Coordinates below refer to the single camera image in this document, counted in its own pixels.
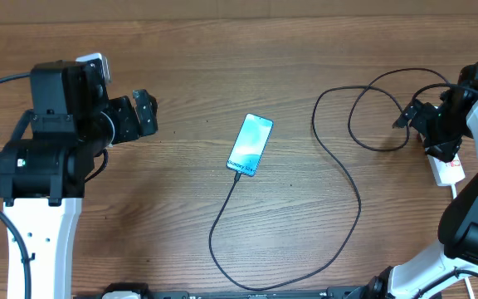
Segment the Galaxy S24 smartphone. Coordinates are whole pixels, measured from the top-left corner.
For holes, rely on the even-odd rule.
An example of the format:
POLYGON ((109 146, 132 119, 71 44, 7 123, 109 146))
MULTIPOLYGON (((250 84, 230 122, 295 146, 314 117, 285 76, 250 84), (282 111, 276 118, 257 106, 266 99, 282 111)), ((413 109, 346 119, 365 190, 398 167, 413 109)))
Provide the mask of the Galaxy S24 smartphone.
POLYGON ((227 167, 240 174, 253 177, 256 174, 273 125, 272 120, 258 115, 246 114, 227 159, 227 167))

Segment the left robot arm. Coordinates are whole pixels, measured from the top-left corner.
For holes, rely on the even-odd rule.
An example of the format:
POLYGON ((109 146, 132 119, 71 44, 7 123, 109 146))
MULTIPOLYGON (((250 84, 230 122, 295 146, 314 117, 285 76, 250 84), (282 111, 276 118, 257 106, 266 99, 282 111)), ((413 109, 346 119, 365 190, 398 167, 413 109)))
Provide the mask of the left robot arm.
POLYGON ((71 297, 72 253, 85 183, 95 157, 158 130, 145 89, 109 98, 100 55, 35 65, 31 110, 0 152, 0 198, 16 233, 8 238, 10 298, 71 297))

